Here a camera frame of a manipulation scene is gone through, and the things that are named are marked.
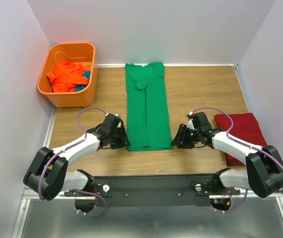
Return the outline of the green t-shirt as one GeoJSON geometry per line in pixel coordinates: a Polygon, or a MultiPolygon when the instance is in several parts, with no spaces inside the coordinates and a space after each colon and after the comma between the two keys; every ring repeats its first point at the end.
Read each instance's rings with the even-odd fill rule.
{"type": "Polygon", "coordinates": [[[128,151],[172,149],[163,63],[127,63],[125,80],[128,151]]]}

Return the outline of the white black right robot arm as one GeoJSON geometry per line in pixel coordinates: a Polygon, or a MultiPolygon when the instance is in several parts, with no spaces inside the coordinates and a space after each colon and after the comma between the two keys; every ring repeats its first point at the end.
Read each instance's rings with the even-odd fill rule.
{"type": "Polygon", "coordinates": [[[210,183],[214,193],[222,194],[228,188],[237,187],[266,198],[283,192],[283,162],[274,146],[248,143],[221,128],[212,128],[204,112],[191,112],[187,117],[188,124],[180,124],[172,146],[193,149],[200,142],[233,156],[246,166],[243,171],[223,169],[214,173],[210,183]]]}

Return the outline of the orange t-shirt in basket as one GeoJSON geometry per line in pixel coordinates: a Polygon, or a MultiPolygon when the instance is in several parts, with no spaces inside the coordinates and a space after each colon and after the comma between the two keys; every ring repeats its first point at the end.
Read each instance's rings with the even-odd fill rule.
{"type": "Polygon", "coordinates": [[[54,93],[75,92],[75,86],[83,73],[87,71],[82,63],[59,62],[53,72],[47,73],[54,93]]]}

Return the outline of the orange plastic laundry basket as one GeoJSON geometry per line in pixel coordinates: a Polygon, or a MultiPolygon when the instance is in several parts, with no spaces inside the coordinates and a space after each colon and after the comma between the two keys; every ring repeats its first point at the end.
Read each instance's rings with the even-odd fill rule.
{"type": "Polygon", "coordinates": [[[88,107],[94,101],[97,72],[93,44],[57,44],[49,50],[38,91],[59,108],[88,107]]]}

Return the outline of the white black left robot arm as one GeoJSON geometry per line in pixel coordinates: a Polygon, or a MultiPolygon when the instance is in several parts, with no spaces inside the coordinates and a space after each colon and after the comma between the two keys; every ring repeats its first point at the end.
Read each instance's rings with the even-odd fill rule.
{"type": "Polygon", "coordinates": [[[76,190],[86,196],[92,192],[92,177],[83,170],[67,169],[84,156],[110,146],[118,149],[130,146],[122,119],[106,114],[98,126],[85,131],[78,139],[55,149],[43,147],[36,153],[23,183],[41,200],[50,201],[60,192],[76,190]]]}

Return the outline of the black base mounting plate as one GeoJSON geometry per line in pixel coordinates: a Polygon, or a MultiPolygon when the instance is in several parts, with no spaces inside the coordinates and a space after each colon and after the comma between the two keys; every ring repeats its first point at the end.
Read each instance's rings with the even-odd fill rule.
{"type": "Polygon", "coordinates": [[[87,189],[104,198],[103,207],[210,206],[224,195],[239,195],[218,185],[213,174],[95,177],[87,189]]]}

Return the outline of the folded dark red t-shirt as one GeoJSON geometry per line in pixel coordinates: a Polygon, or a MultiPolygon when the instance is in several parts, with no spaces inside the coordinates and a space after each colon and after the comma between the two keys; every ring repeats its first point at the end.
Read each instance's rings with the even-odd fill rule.
{"type": "MultiPolygon", "coordinates": [[[[231,135],[262,147],[268,146],[262,135],[259,123],[252,113],[229,114],[229,116],[234,124],[232,130],[230,130],[231,135]]],[[[217,114],[214,116],[214,119],[217,127],[223,130],[228,130],[231,126],[230,120],[224,114],[217,114]]],[[[233,156],[225,154],[225,157],[227,166],[243,166],[243,163],[233,156]]]]}

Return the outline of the blue t-shirt in basket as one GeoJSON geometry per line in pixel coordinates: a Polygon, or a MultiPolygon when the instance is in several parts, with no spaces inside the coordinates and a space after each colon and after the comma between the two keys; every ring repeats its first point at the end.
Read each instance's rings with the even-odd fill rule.
{"type": "Polygon", "coordinates": [[[75,92],[82,91],[87,87],[87,85],[90,82],[90,76],[91,76],[91,71],[85,71],[85,73],[82,74],[79,82],[75,86],[75,92]]]}

